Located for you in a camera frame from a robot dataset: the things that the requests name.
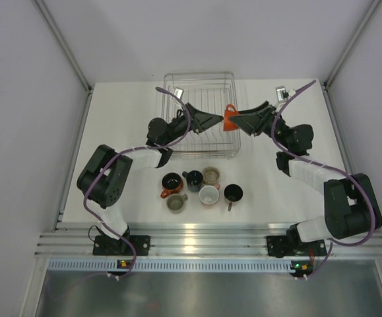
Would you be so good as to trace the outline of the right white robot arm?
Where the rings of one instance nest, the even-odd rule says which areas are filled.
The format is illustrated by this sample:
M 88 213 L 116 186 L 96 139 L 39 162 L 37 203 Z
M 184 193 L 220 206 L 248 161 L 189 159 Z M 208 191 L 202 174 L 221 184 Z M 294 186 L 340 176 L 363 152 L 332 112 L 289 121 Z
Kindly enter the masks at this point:
M 344 238 L 361 233 L 371 236 L 382 227 L 381 211 L 367 175 L 349 175 L 316 163 L 309 156 L 314 138 L 309 124 L 288 126 L 281 113 L 268 102 L 240 112 L 228 105 L 225 115 L 224 130 L 240 129 L 248 135 L 267 135 L 280 148 L 276 154 L 277 168 L 323 196 L 321 216 L 294 224 L 286 231 L 291 252 L 304 254 L 312 242 L 324 239 L 342 244 Z

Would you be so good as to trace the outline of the dark blue cup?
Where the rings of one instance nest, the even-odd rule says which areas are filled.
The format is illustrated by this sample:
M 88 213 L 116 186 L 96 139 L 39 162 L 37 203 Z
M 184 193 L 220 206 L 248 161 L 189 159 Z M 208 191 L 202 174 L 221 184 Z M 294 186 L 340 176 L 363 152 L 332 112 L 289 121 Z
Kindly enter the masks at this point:
M 185 178 L 187 189 L 190 192 L 197 193 L 201 190 L 204 181 L 202 172 L 198 170 L 192 170 L 189 172 L 183 171 L 181 174 Z

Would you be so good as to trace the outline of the small orange cup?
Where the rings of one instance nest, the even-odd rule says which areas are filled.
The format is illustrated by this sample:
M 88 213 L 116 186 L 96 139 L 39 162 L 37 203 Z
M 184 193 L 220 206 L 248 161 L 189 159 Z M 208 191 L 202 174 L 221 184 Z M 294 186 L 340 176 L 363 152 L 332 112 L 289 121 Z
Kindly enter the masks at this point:
M 239 115 L 238 110 L 233 104 L 228 104 L 224 111 L 223 131 L 235 131 L 239 127 L 231 121 L 230 118 Z

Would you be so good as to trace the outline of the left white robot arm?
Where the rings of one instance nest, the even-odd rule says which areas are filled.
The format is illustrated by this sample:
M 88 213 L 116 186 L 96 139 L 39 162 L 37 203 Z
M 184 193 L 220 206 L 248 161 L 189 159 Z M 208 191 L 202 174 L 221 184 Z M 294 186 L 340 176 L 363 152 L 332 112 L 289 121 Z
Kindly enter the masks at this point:
M 93 201 L 99 211 L 88 212 L 97 218 L 101 230 L 109 236 L 107 247 L 117 255 L 128 251 L 128 225 L 117 203 L 130 172 L 145 168 L 161 168 L 170 160 L 172 147 L 185 138 L 190 131 L 199 134 L 222 122 L 224 117 L 209 114 L 186 103 L 176 116 L 167 122 L 154 118 L 148 124 L 147 141 L 144 146 L 116 152 L 100 145 L 86 163 L 77 180 L 77 188 L 84 194 L 84 206 Z

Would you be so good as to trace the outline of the orange cup black interior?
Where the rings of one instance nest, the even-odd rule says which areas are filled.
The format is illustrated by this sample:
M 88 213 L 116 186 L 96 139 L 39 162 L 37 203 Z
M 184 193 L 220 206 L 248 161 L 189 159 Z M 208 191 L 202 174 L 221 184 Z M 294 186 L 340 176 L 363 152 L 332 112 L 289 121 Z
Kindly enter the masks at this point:
M 172 194 L 178 194 L 183 189 L 183 180 L 181 176 L 175 172 L 167 173 L 162 178 L 162 188 L 163 190 L 160 197 L 165 199 Z

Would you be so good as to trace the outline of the pink cup white interior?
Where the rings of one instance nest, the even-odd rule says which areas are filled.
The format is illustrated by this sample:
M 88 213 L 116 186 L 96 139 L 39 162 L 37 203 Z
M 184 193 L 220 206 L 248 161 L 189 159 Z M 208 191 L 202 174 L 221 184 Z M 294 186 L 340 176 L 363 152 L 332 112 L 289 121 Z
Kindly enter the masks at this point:
M 199 191 L 199 201 L 205 208 L 213 207 L 220 197 L 220 185 L 205 185 Z

